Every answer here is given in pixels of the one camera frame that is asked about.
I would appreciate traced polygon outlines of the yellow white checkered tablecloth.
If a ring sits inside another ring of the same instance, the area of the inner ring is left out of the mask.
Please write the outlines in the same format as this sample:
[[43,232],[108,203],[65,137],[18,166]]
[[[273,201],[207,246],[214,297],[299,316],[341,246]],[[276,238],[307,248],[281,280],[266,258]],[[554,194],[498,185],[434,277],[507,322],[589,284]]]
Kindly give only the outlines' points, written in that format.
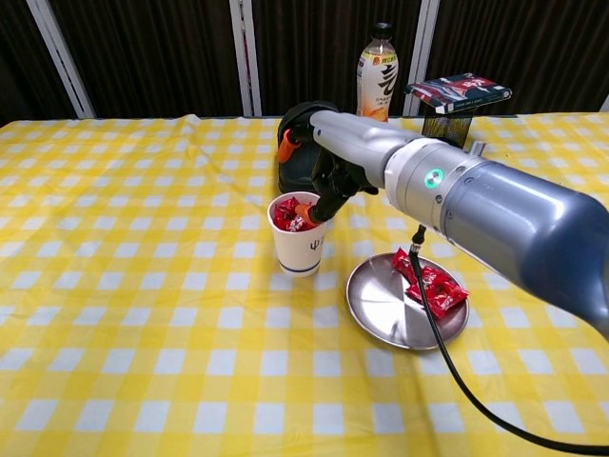
[[0,129],[0,457],[563,457],[500,430],[345,284],[416,223],[360,194],[285,275],[273,119]]

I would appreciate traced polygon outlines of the red black book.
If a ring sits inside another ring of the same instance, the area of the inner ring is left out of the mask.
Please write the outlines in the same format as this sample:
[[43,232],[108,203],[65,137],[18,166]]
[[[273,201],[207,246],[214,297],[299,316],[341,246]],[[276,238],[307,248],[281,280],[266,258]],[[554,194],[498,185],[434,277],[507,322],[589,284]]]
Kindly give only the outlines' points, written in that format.
[[462,73],[406,86],[437,114],[445,115],[508,100],[512,90],[474,73]]

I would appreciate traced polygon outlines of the round metal plate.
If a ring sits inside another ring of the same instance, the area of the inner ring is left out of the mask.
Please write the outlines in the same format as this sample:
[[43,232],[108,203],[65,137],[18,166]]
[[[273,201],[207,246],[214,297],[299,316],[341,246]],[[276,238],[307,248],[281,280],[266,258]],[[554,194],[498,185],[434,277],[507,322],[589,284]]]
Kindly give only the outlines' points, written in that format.
[[423,306],[406,295],[408,281],[393,268],[392,252],[360,263],[346,283],[351,315],[367,333],[396,348],[438,347]]

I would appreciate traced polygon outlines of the black mesh pen holder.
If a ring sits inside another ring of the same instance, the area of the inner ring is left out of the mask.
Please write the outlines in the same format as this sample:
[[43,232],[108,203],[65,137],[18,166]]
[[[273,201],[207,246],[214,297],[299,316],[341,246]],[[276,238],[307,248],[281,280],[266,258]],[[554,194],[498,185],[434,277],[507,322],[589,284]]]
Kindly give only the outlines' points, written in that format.
[[472,119],[473,116],[465,112],[426,115],[422,126],[422,135],[442,140],[453,147],[463,149]]

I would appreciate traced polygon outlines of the white paper cup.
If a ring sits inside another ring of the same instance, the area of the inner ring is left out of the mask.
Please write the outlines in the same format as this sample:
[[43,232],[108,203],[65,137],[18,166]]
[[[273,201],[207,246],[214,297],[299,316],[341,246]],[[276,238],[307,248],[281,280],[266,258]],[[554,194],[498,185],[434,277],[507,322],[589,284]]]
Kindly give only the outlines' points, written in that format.
[[273,233],[275,253],[282,271],[290,276],[304,277],[319,268],[328,223],[302,231],[288,231],[286,223],[278,227],[275,222],[276,209],[284,202],[291,203],[293,199],[299,204],[314,205],[319,196],[307,191],[282,194],[268,205],[266,217]]

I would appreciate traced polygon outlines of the orange drink plastic bottle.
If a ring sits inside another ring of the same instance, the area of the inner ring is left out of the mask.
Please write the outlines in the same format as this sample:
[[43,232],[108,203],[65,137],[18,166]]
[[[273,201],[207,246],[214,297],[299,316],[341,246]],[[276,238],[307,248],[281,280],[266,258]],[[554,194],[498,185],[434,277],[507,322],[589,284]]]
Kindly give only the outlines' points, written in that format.
[[393,91],[399,74],[398,54],[390,40],[392,25],[376,23],[370,42],[363,49],[357,67],[358,116],[387,122]]

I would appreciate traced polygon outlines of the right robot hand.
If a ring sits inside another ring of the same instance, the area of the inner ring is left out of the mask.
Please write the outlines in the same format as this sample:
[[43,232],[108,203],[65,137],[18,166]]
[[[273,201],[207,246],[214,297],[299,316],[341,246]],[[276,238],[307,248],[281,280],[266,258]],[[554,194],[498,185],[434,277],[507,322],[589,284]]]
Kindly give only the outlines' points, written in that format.
[[319,199],[301,204],[297,213],[311,226],[334,217],[359,192],[376,195],[386,189],[389,160],[421,136],[386,122],[346,112],[319,109],[301,114],[283,130],[278,161],[288,162],[305,144],[317,144],[320,154],[311,174]]

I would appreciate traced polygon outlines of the black rubber slipper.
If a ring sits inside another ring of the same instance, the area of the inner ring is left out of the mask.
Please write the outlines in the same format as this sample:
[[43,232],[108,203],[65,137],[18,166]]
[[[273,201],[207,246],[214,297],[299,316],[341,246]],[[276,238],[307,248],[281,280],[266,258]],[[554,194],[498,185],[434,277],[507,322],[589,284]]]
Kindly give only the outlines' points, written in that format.
[[322,147],[312,139],[309,120],[319,110],[338,108],[321,100],[302,102],[289,109],[279,124],[277,159],[281,193],[314,190],[311,176]]

